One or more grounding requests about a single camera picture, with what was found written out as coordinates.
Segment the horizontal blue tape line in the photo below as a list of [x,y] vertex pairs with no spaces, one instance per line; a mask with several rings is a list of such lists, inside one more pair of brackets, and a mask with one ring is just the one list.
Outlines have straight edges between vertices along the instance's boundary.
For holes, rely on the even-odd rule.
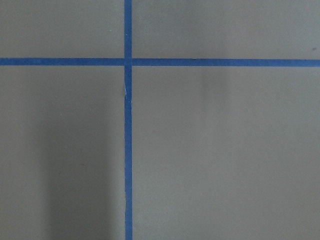
[[318,59],[4,57],[1,66],[316,67]]

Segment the vertical blue tape line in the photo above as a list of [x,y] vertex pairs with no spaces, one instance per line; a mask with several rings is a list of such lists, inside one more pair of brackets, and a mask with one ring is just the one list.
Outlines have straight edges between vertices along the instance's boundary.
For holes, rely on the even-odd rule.
[[132,163],[132,1],[124,1],[124,151],[125,239],[133,239]]

